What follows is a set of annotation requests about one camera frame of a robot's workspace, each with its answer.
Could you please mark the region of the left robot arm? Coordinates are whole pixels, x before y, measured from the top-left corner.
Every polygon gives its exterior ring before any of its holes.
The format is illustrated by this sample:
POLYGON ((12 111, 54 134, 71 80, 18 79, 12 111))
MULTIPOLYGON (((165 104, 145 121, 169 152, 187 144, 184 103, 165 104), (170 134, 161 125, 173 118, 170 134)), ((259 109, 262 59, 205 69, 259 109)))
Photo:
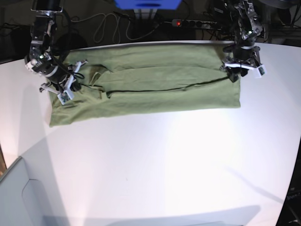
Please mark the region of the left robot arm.
POLYGON ((258 21, 251 0, 226 0, 225 8, 230 13, 231 29, 234 32, 234 43, 223 48, 227 56, 222 61, 221 69, 227 73, 231 82, 254 71, 260 78, 266 69, 260 60, 260 47, 255 45, 258 36, 263 30, 258 21))

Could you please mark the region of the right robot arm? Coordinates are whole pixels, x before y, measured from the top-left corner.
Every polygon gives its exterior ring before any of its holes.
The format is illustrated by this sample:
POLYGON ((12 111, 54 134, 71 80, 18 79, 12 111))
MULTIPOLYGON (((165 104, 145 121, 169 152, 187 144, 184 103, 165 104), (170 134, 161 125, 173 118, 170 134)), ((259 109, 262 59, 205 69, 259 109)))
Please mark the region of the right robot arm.
POLYGON ((63 64, 70 52, 72 32, 71 19, 63 9, 63 4, 59 0, 35 0, 31 11, 37 14, 31 27, 29 53, 24 58, 26 68, 32 73, 45 76, 49 81, 46 85, 54 86, 59 92, 63 92, 63 85, 67 84, 68 79, 74 78, 71 90, 79 91, 81 85, 78 79, 84 76, 76 73, 74 66, 63 64), (62 48, 56 48, 54 41, 57 13, 62 13, 68 21, 67 41, 62 48))

